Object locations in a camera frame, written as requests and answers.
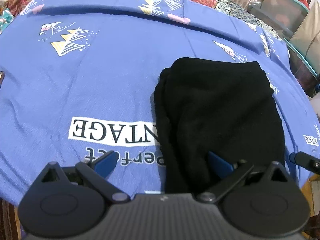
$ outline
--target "geometric triangle pattern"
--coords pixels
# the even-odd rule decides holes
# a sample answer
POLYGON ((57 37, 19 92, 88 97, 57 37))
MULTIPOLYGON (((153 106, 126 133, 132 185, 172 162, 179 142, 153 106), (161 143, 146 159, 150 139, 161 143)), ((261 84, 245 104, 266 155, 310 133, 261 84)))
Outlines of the geometric triangle pattern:
POLYGON ((268 43, 267 43, 267 39, 266 37, 263 35, 263 34, 259 34, 261 40, 262 40, 262 44, 263 44, 263 47, 264 47, 264 51, 266 53, 266 56, 267 57, 270 57, 270 51, 269 51, 269 47, 268 47, 268 43))
POLYGON ((233 49, 231 49, 230 47, 224 45, 224 44, 221 44, 221 43, 218 43, 216 41, 213 41, 215 44, 217 44, 220 48, 222 48, 226 53, 228 53, 231 58, 235 61, 235 53, 233 51, 233 49))
POLYGON ((84 45, 73 43, 73 41, 85 38, 85 35, 79 35, 79 33, 87 33, 88 30, 82 30, 79 28, 76 30, 69 30, 68 32, 70 34, 60 35, 65 41, 57 41, 50 43, 58 53, 59 57, 66 55, 70 51, 84 47, 84 45))
POLYGON ((237 52, 234 51, 235 57, 241 62, 241 63, 245 63, 248 62, 247 56, 243 56, 237 52))
POLYGON ((55 22, 55 23, 48 23, 48 24, 43 24, 41 27, 41 31, 40 34, 43 34, 44 32, 46 32, 47 30, 50 30, 51 28, 55 27, 57 24, 62 23, 62 22, 55 22))
POLYGON ((162 11, 159 11, 161 7, 157 5, 162 2, 161 0, 145 0, 147 4, 142 4, 143 6, 138 6, 144 14, 152 15, 152 16, 160 16, 163 14, 162 11))
POLYGON ((250 27, 250 29, 257 32, 257 28, 256 28, 257 26, 255 24, 251 24, 251 23, 247 23, 247 22, 245 22, 245 23, 250 27))
POLYGON ((183 6, 183 3, 179 3, 181 0, 164 0, 164 1, 172 11, 183 6))
POLYGON ((31 12, 32 11, 31 6, 36 5, 36 4, 37 4, 36 0, 31 0, 30 3, 28 3, 28 5, 22 10, 20 15, 22 16, 22 15, 25 15, 25 14, 31 12))

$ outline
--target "bed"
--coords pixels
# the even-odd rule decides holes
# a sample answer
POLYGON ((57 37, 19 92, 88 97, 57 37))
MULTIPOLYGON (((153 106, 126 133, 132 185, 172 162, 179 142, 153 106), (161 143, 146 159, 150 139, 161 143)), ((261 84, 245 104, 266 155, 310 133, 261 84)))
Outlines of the bed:
POLYGON ((286 168, 301 187, 310 172, 288 155, 320 156, 319 122, 286 44, 259 20, 230 17, 241 10, 228 0, 216 8, 223 13, 190 0, 31 0, 0 35, 8 44, 0 63, 0 198, 17 206, 49 161, 73 166, 111 149, 119 158, 108 181, 132 197, 161 192, 153 91, 179 57, 260 63, 283 121, 286 168))

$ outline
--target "bedspread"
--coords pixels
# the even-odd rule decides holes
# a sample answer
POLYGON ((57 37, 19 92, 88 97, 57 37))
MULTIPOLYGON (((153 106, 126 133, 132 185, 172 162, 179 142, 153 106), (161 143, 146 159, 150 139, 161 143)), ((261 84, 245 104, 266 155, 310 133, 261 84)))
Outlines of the bedspread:
POLYGON ((288 171, 300 186, 310 172, 290 163, 289 153, 320 155, 320 125, 290 72, 286 44, 208 6, 190 0, 33 0, 0 42, 8 44, 0 66, 6 74, 0 197, 15 205, 49 161, 72 166, 108 150, 118 152, 110 183, 130 196, 161 191, 165 163, 153 91, 161 71, 180 57, 258 61, 283 121, 288 171))

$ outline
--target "pink heart print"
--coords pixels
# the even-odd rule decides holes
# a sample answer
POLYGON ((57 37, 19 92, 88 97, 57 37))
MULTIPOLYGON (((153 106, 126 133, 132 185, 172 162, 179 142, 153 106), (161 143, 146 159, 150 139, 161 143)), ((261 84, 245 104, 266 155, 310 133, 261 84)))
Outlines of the pink heart print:
POLYGON ((179 23, 189 24, 190 19, 189 18, 182 18, 173 14, 168 13, 168 18, 179 23))
POLYGON ((33 14, 37 14, 38 12, 41 12, 42 8, 44 7, 44 4, 38 5, 32 9, 33 14))

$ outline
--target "black cloth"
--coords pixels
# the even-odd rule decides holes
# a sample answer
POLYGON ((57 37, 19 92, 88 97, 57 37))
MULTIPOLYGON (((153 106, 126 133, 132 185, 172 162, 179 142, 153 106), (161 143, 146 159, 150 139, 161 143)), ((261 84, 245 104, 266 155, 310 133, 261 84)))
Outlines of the black cloth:
POLYGON ((218 181, 211 151, 229 163, 284 165, 284 131, 258 62, 180 58, 160 74, 154 101, 166 193, 202 192, 218 181))

